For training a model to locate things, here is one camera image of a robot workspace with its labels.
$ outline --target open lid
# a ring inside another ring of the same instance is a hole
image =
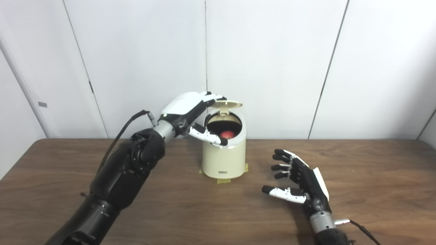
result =
[[[211,105],[213,108],[219,109],[221,116],[228,115],[228,110],[231,108],[238,108],[241,107],[242,103],[232,100],[217,100],[215,104]]]

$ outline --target black robotic arm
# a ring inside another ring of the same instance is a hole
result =
[[[91,183],[90,195],[45,245],[99,245],[121,210],[131,205],[150,171],[165,156],[165,145],[172,138],[192,131],[199,139],[226,145],[225,139],[194,123],[220,99],[225,98],[210,92],[181,94],[162,111],[153,128],[136,132],[122,142],[102,162]]]

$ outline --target white robotic hand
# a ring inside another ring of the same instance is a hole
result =
[[[281,170],[274,175],[274,178],[289,178],[298,184],[300,189],[263,186],[262,192],[299,204],[304,204],[307,199],[313,199],[318,195],[325,196],[328,202],[329,193],[318,168],[310,169],[300,157],[287,150],[275,149],[272,158],[285,163],[271,166],[273,171]]]
[[[194,121],[217,100],[227,100],[211,92],[187,92],[177,96],[163,110],[159,118],[158,131],[172,130],[173,137],[189,133],[193,137],[218,145],[227,145],[227,140],[211,134]]]
[[[209,132],[209,130],[198,123],[194,123],[194,125],[189,128],[189,135],[199,140],[207,141],[216,145],[226,146],[228,144],[227,139],[216,134],[212,134]]]

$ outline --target white wall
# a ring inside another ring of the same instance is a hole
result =
[[[45,135],[1,51],[0,88],[1,179],[33,142]]]
[[[436,107],[435,9],[350,1],[311,139],[417,139]]]
[[[207,89],[244,103],[249,138],[307,138],[345,5],[66,0],[102,118],[62,1],[0,1],[0,43],[49,137],[103,138],[103,122],[115,137]],[[435,7],[350,1],[311,139],[418,137],[436,107]]]
[[[136,112],[156,117],[206,90],[204,1],[75,1],[66,6],[109,137]],[[123,137],[150,127],[137,119]]]
[[[208,88],[248,138],[307,139],[346,0],[207,0]]]
[[[427,142],[436,150],[436,117],[434,115],[419,139]]]
[[[0,43],[49,137],[107,137],[62,1],[1,0]]]

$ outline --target black cable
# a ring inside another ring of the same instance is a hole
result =
[[[100,163],[100,166],[99,166],[99,169],[97,170],[97,173],[100,171],[100,169],[103,167],[103,165],[105,164],[105,162],[106,162],[106,159],[108,158],[108,156],[109,156],[109,153],[112,151],[112,148],[114,147],[114,145],[116,144],[116,142],[120,139],[120,137],[122,136],[122,134],[124,133],[124,131],[127,129],[127,127],[129,126],[129,124],[131,123],[131,122],[133,122],[135,119],[137,119],[138,117],[140,117],[140,116],[143,116],[143,115],[146,115],[146,114],[148,114],[148,113],[150,113],[149,111],[145,111],[145,110],[142,110],[142,111],[140,111],[140,112],[138,112],[137,114],[135,114],[135,115],[133,115],[127,122],[126,122],[126,124],[124,125],[124,127],[121,129],[121,131],[118,133],[118,135],[115,137],[115,139],[113,140],[113,142],[112,142],[112,144],[109,146],[109,148],[108,148],[108,150],[106,151],[106,154],[105,154],[105,156],[103,157],[103,160],[102,160],[102,162]]]
[[[352,223],[353,225],[359,227],[359,229],[365,233],[365,235],[367,235],[369,238],[371,238],[371,240],[373,240],[377,245],[381,245],[380,242],[377,241],[377,239],[375,239],[375,237],[363,226],[363,225],[359,225],[357,222],[350,220],[350,223]]]

